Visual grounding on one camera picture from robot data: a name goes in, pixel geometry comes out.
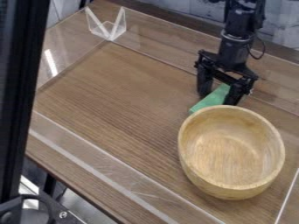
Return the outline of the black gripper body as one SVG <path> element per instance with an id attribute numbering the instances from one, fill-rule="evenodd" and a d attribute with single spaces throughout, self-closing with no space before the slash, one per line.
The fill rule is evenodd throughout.
<path id="1" fill-rule="evenodd" d="M 236 36 L 222 31 L 220 37 L 219 51 L 199 50 L 199 58 L 194 66 L 196 71 L 199 67 L 210 70 L 212 82 L 219 80 L 228 86 L 238 82 L 247 83 L 250 92 L 258 80 L 258 75 L 247 66 L 254 35 Z"/>

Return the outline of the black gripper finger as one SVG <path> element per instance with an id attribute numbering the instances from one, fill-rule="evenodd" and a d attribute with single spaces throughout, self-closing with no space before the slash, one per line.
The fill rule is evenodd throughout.
<path id="1" fill-rule="evenodd" d="M 211 71 L 199 66 L 198 68 L 198 93 L 200 97 L 206 97 L 211 93 L 212 75 Z"/>
<path id="2" fill-rule="evenodd" d="M 244 95 L 248 94 L 248 84 L 238 82 L 230 86 L 228 93 L 224 98 L 224 104 L 236 106 Z"/>

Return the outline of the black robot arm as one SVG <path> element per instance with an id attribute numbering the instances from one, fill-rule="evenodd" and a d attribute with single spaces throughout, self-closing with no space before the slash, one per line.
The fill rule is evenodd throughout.
<path id="1" fill-rule="evenodd" d="M 266 0 L 210 0 L 224 2 L 224 28 L 220 31 L 218 52 L 199 50 L 195 61 L 198 70 L 198 93 L 211 94 L 214 80 L 228 85 L 223 104 L 236 106 L 244 95 L 251 94 L 258 74 L 248 68 L 248 58 L 260 60 L 264 52 L 255 56 L 251 48 L 258 38 L 258 30 L 266 20 Z"/>

